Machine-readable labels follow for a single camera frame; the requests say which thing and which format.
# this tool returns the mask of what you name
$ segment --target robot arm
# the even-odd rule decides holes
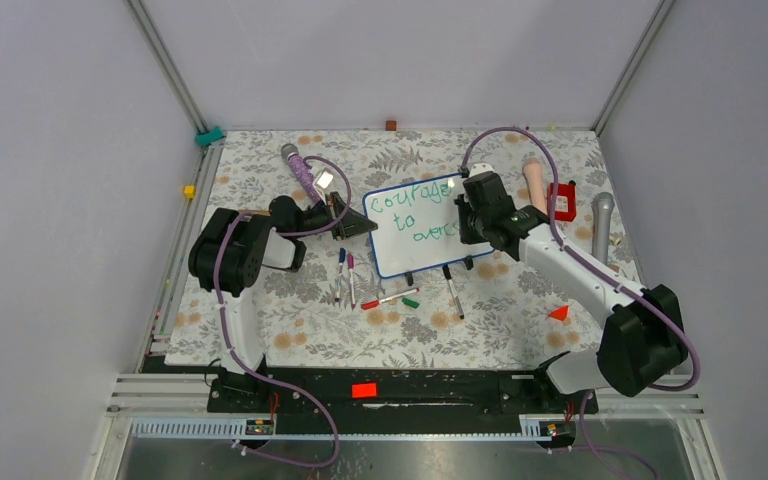
[[[620,288],[594,275],[561,248],[548,217],[527,206],[517,210],[499,175],[483,169],[464,181],[465,195],[455,201],[461,221],[461,241],[487,242],[517,261],[533,267],[569,292],[603,328],[598,349],[567,353],[544,365],[561,394],[611,386],[634,396],[680,365],[688,355],[679,339],[652,312]],[[592,256],[561,234],[564,248],[585,259]],[[645,300],[682,328],[675,294],[663,285],[648,290],[620,277],[595,259],[590,262],[620,285]]]
[[[228,336],[246,365],[257,368],[264,357],[251,298],[261,267],[296,272],[307,251],[299,237],[284,238],[281,233],[322,229],[333,224],[343,211],[343,219],[330,229],[335,239],[378,228],[375,222],[351,210],[338,193],[323,197],[323,201],[306,210],[299,208],[290,197],[277,197],[269,205],[269,215],[250,215],[248,221],[236,223],[230,232],[219,266],[219,287],[234,297],[227,305],[227,313],[235,318],[227,324]],[[190,274],[198,278],[199,286],[207,291],[214,288],[213,269],[220,245],[239,215],[236,210],[217,208],[190,250],[187,265]],[[220,352],[222,365],[232,373],[243,374],[243,369],[229,355],[229,351]]]

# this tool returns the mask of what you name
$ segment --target floral tablecloth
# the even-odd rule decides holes
[[[352,185],[352,206],[362,212],[362,196],[394,186],[455,172],[476,131],[239,131],[229,132],[210,192],[206,223],[217,207],[266,209],[277,195],[291,195],[303,208],[310,200],[296,181],[280,149],[295,143],[301,154],[321,155],[341,166]],[[578,216],[560,222],[566,235],[591,248],[593,197],[611,191],[598,141],[592,132],[537,132],[558,163],[561,181],[574,180]],[[496,134],[474,150],[473,162],[488,162],[502,176],[517,207],[529,203],[523,160],[542,157],[527,138]],[[544,168],[546,185],[550,172]],[[345,198],[345,190],[334,184]],[[632,247],[619,212],[611,222],[609,264],[637,279]],[[318,367],[501,368],[538,365],[564,350],[597,345],[601,330],[567,294],[545,277],[507,255],[476,260],[467,271],[451,266],[466,318],[453,306],[439,269],[414,275],[421,291],[401,302],[351,310],[335,305],[334,280],[340,247],[355,255],[358,303],[407,288],[403,278],[380,280],[369,236],[337,242],[330,234],[306,237],[304,265],[298,273],[263,269],[253,302],[270,365]],[[344,279],[343,298],[347,296]],[[166,363],[204,365],[217,358],[220,341],[213,294],[190,276],[181,299]],[[561,322],[549,312],[570,305]]]

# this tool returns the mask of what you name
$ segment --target white wall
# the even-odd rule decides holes
[[[646,279],[702,353],[728,478],[768,478],[768,2],[678,2],[602,140]]]
[[[0,479],[80,474],[196,158],[124,2],[0,0]]]
[[[147,0],[223,128],[592,125],[658,0]]]

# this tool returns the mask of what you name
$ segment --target small whiteboard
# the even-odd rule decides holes
[[[493,252],[489,243],[461,243],[455,206],[461,193],[463,179],[455,173],[364,195],[364,212],[378,224],[370,236],[381,278]]]

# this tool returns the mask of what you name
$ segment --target pink marker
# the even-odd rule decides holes
[[[352,292],[352,310],[355,309],[355,257],[349,254],[349,290]]]

